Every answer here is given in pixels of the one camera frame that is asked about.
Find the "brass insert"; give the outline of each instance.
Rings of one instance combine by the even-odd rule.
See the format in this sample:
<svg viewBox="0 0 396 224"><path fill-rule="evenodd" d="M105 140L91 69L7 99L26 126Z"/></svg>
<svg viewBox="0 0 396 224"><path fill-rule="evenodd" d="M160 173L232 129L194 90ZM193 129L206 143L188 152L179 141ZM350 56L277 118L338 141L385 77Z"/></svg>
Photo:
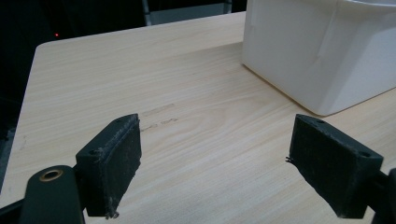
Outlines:
<svg viewBox="0 0 396 224"><path fill-rule="evenodd" d="M40 181L42 182L50 182L54 179L57 179L64 173L62 170L50 170L40 176Z"/></svg>

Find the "black bracket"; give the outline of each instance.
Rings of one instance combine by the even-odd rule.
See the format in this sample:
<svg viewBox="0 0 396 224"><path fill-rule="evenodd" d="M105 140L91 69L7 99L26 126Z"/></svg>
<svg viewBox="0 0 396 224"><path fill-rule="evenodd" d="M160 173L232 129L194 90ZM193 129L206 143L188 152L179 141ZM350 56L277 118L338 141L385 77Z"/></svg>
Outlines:
<svg viewBox="0 0 396 224"><path fill-rule="evenodd" d="M297 115L287 162L294 164L338 217L396 223L396 169L380 171L383 157L321 119Z"/></svg>
<svg viewBox="0 0 396 224"><path fill-rule="evenodd" d="M85 223L117 217L142 155L137 114L113 120L77 155L74 168L59 165L33 175L25 198L0 209L0 223Z"/></svg>

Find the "black 3d-printed part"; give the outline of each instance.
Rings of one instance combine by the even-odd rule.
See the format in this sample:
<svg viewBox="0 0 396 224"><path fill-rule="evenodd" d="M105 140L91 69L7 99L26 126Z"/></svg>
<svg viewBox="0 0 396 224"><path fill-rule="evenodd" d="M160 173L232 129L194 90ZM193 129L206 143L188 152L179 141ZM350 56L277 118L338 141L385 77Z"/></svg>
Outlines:
<svg viewBox="0 0 396 224"><path fill-rule="evenodd" d="M117 217L142 155L137 114L113 120L77 155L80 197L90 217Z"/></svg>
<svg viewBox="0 0 396 224"><path fill-rule="evenodd" d="M390 212L392 213L393 222L396 222L396 169L392 169L389 173L389 184L388 184L388 202L390 206Z"/></svg>
<svg viewBox="0 0 396 224"><path fill-rule="evenodd" d="M18 223L85 223L73 168L52 166L32 175Z"/></svg>
<svg viewBox="0 0 396 224"><path fill-rule="evenodd" d="M362 218L364 184L380 172L383 157L323 120L297 115L287 161L337 216Z"/></svg>

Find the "white container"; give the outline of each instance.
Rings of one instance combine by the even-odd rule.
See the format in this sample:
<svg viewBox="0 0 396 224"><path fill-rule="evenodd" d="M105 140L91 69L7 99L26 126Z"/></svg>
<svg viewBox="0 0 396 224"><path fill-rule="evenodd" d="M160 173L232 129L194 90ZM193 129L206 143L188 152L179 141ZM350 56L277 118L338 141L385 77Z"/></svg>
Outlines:
<svg viewBox="0 0 396 224"><path fill-rule="evenodd" d="M396 0L248 0L243 63L319 115L396 87Z"/></svg>

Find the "wooden table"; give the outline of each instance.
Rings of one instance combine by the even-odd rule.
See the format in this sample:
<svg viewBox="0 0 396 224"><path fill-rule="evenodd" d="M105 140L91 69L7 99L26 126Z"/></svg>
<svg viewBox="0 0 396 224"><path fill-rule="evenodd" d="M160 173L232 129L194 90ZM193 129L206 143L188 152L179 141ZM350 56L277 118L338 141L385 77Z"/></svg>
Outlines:
<svg viewBox="0 0 396 224"><path fill-rule="evenodd" d="M245 13L37 48L0 206L34 173L73 166L111 120L141 119L142 164L120 217L88 223L370 223L336 217L285 162L297 113L241 64ZM396 90L324 118L396 167Z"/></svg>

